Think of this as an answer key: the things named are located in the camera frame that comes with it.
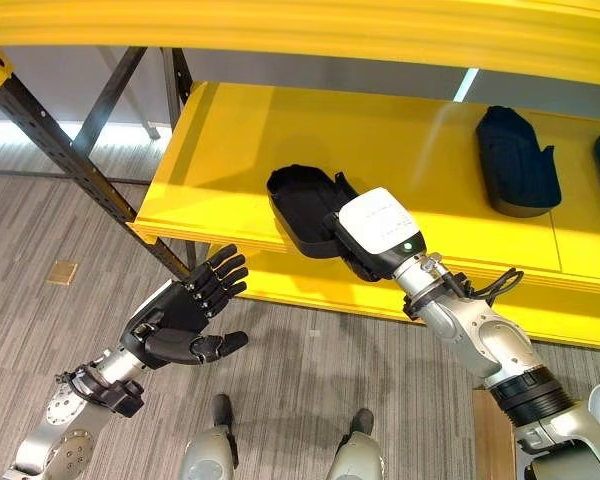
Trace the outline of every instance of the robotic hand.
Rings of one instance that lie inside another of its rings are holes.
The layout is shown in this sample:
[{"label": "robotic hand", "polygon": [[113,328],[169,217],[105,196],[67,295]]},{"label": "robotic hand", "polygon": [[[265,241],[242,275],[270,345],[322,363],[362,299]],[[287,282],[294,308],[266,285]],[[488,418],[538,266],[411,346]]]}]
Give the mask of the robotic hand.
[{"label": "robotic hand", "polygon": [[355,197],[325,223],[364,267],[361,278],[369,280],[371,272],[394,279],[406,293],[405,313],[421,318],[483,380],[515,426],[520,447],[544,454],[527,467],[526,479],[600,479],[600,424],[585,404],[570,399],[523,330],[491,309],[522,272],[511,269],[473,290],[439,254],[426,253],[414,219],[383,188]]},{"label": "robotic hand", "polygon": [[40,424],[24,439],[2,480],[70,480],[91,460],[112,413],[133,416],[144,404],[135,381],[147,367],[214,362],[247,344],[244,332],[224,337],[201,332],[229,300],[246,289],[244,256],[227,246],[184,282],[168,281],[136,311],[120,344],[72,372],[58,387]]}]

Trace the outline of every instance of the black cable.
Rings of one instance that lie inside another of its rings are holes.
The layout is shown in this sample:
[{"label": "black cable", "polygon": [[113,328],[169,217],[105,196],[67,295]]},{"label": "black cable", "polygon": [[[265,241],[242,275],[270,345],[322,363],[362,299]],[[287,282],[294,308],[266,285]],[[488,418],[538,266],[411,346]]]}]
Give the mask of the black cable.
[{"label": "black cable", "polygon": [[511,289],[520,283],[523,276],[524,272],[522,270],[516,270],[512,267],[504,272],[495,282],[480,290],[475,290],[471,286],[471,280],[466,280],[464,282],[464,293],[468,298],[484,300],[489,306],[492,306],[496,297],[511,291]]}]

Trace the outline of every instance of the metal shelf frame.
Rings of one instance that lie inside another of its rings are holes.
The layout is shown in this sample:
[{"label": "metal shelf frame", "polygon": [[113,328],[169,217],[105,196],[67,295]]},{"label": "metal shelf frame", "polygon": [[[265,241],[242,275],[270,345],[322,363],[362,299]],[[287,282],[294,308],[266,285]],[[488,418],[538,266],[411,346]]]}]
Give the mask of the metal shelf frame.
[{"label": "metal shelf frame", "polygon": [[[178,279],[185,279],[196,265],[195,245],[187,242],[187,264],[162,241],[154,245],[143,242],[128,226],[136,218],[135,209],[116,190],[98,167],[89,159],[102,128],[140,63],[146,47],[129,47],[113,70],[80,132],[74,140],[60,128],[58,122],[36,99],[20,79],[11,73],[9,61],[0,52],[0,110],[36,144],[51,161],[60,167],[91,199],[132,235]],[[163,49],[167,98],[171,124],[175,127],[180,114],[179,102],[186,102],[191,89],[184,54],[179,49]]]}]

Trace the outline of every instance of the white label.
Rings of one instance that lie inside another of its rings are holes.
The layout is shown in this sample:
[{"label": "white label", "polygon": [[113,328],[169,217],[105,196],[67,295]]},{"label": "white label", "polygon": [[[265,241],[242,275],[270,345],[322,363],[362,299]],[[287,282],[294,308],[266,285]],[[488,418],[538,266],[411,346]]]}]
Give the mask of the white label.
[{"label": "white label", "polygon": [[342,207],[339,217],[349,234],[374,255],[418,233],[413,217],[384,188],[375,188],[354,198]]}]

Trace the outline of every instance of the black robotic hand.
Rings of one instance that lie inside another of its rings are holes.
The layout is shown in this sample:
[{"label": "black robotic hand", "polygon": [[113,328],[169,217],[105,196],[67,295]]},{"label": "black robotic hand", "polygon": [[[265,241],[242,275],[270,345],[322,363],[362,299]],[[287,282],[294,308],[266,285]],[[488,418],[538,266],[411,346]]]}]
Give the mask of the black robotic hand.
[{"label": "black robotic hand", "polygon": [[201,335],[243,292],[248,274],[243,255],[228,245],[198,266],[184,282],[170,282],[150,297],[127,324],[120,342],[152,369],[168,363],[200,365],[235,352],[248,342],[244,332]]}]

